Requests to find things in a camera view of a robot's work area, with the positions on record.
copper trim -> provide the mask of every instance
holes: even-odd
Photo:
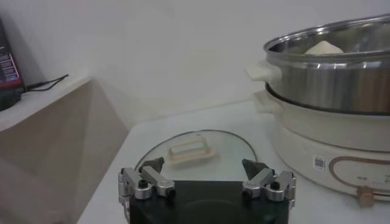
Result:
[[[360,186],[358,185],[354,185],[354,184],[351,184],[351,183],[348,183],[344,180],[342,180],[340,177],[337,176],[337,174],[335,173],[335,170],[334,170],[334,166],[337,162],[340,162],[340,161],[344,161],[344,160],[347,160],[347,161],[357,161],[357,162],[363,162],[363,163],[374,163],[374,164],[381,164],[381,165],[390,165],[390,161],[389,160],[378,160],[378,159],[363,159],[363,158],[357,158],[357,157],[352,157],[352,156],[340,156],[340,157],[337,157],[337,158],[334,158],[330,163],[329,163],[329,171],[330,171],[330,174],[336,179],[338,180],[340,183],[342,184],[345,184],[346,186],[349,186],[349,187],[354,187],[354,188],[358,188]],[[390,190],[384,190],[384,189],[378,189],[378,188],[372,188],[374,191],[377,191],[377,192],[390,192]]]

electronic device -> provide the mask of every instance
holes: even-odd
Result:
[[[119,202],[129,223],[288,223],[296,194],[291,171],[276,175],[244,159],[249,181],[173,181],[160,175],[163,164],[161,157],[119,172]]]
[[[23,81],[0,21],[0,111],[16,104],[23,90]]]

shelf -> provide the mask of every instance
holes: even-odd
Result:
[[[0,112],[0,131],[22,122],[89,81],[89,77],[71,75],[53,89],[23,94],[22,99],[17,104]]]

glass lid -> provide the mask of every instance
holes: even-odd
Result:
[[[245,181],[243,159],[257,161],[252,146],[242,137],[221,130],[182,133],[152,148],[136,165],[164,157],[161,170],[169,180]]]

label sticker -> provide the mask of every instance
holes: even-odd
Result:
[[[327,163],[324,157],[321,156],[313,157],[313,166],[315,169],[325,171],[327,166],[326,164]]]

